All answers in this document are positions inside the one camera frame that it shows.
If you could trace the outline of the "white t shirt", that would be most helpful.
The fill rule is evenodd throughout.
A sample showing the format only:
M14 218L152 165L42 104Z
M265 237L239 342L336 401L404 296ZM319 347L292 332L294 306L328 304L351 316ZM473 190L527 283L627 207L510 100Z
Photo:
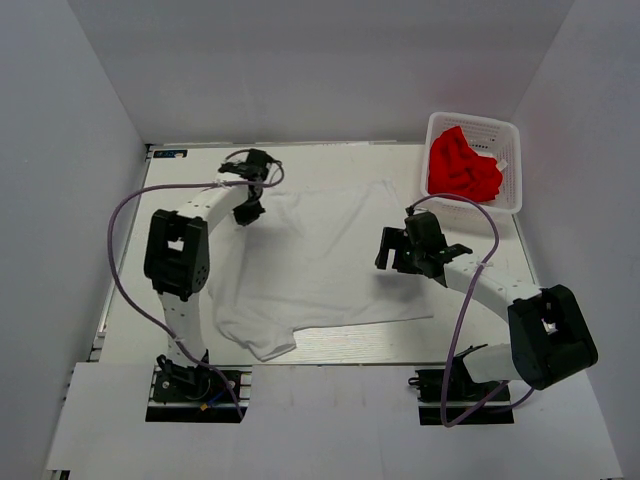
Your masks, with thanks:
M249 226L223 220L209 238L212 319L227 339L268 361L309 328L430 318L423 277L375 266L382 232L403 211L389 180L281 191Z

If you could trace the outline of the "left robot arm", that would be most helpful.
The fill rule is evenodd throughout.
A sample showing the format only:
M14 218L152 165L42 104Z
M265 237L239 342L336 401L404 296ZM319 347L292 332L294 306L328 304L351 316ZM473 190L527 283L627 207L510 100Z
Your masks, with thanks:
M211 374L198 366L209 361L200 315L200 292L210 275L209 237L225 220L245 227L265 213L264 190L282 181L270 177L274 170L282 172L282 163L263 150L234 152L195 197L151 217L143 272L161 302L170 330L167 358L184 367L176 384L188 398L202 398L211 387Z

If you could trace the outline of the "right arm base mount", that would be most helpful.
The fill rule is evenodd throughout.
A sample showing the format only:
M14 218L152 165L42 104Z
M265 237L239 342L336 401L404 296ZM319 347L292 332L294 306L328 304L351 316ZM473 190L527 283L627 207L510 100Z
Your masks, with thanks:
M443 374L443 369L421 369L416 370L407 381L408 386L417 394L421 426L442 425L440 405ZM447 390L447 419L453 421L499 386L499 382L476 384L471 380L456 378L454 374L451 374ZM461 426L513 424L514 415L508 409L510 404L510 391L504 387L483 407L464 419Z

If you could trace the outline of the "red t shirt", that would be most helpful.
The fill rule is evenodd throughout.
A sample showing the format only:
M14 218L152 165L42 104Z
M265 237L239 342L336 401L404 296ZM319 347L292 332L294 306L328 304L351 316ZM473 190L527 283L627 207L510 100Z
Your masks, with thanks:
M459 126L445 130L431 145L427 188L431 194L449 193L477 203L497 198L503 174L497 160L477 154Z

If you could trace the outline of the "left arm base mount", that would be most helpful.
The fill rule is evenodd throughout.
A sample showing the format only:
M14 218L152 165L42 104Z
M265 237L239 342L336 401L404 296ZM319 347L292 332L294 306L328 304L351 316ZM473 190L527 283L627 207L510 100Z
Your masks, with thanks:
M152 375L145 421L148 423L238 424L250 397L251 371L223 369L229 386L201 366L183 367L160 355Z

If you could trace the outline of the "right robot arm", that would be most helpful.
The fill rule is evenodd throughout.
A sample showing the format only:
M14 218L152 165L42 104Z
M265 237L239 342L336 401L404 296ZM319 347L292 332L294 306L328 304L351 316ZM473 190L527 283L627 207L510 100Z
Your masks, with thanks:
M470 347L454 355L449 375L453 390L463 398L477 397L488 382L520 380L541 391L599 359L569 288L519 281L490 266L470 248L448 244L430 212L407 217L404 228L384 228L375 265L421 275L470 294L506 322L508 342Z

